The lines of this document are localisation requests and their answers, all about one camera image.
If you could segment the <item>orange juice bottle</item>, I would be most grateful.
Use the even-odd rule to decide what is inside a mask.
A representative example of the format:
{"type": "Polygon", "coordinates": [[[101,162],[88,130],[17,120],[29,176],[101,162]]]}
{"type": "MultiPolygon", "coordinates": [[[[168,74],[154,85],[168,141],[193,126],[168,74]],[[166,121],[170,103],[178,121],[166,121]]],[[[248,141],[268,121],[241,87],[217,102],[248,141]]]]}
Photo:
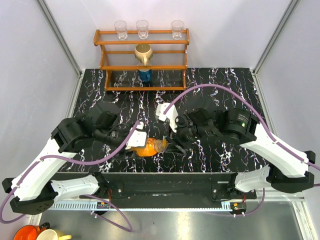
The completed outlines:
{"type": "Polygon", "coordinates": [[[152,157],[157,153],[164,152],[167,146],[166,139],[148,138],[144,148],[132,147],[130,150],[136,152],[138,157],[152,157]]]}

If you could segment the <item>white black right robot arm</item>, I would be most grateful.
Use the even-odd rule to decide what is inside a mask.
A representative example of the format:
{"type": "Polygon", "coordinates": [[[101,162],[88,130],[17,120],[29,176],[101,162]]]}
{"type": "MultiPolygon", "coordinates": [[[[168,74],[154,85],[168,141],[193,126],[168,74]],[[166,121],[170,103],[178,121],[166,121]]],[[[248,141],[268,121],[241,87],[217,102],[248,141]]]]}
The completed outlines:
{"type": "Polygon", "coordinates": [[[268,134],[262,121],[245,109],[222,111],[203,102],[179,113],[174,105],[166,103],[158,107],[157,115],[159,120],[169,123],[165,137],[168,151],[184,154],[189,143],[207,139],[241,146],[268,161],[261,169],[231,177],[227,192],[232,198],[267,187],[294,194],[315,186],[315,176],[308,171],[309,164],[315,162],[315,153],[296,150],[268,134]]]}

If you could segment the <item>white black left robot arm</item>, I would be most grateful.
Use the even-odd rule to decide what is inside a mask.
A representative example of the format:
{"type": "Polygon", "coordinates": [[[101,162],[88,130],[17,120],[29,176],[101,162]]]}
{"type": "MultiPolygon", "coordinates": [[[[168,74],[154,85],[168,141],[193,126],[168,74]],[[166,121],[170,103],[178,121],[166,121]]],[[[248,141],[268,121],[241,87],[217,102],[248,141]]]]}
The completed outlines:
{"type": "Polygon", "coordinates": [[[7,193],[5,201],[11,210],[24,216],[38,215],[58,201],[85,195],[103,198],[108,193],[108,183],[99,173],[62,181],[52,177],[66,162],[98,165],[130,147],[144,147],[147,139],[144,123],[138,120],[133,126],[116,125],[119,114],[120,109],[114,103],[102,101],[85,113],[63,119],[29,167],[16,178],[3,180],[2,186],[7,193]],[[94,142],[115,150],[100,160],[73,159],[94,142]]]}

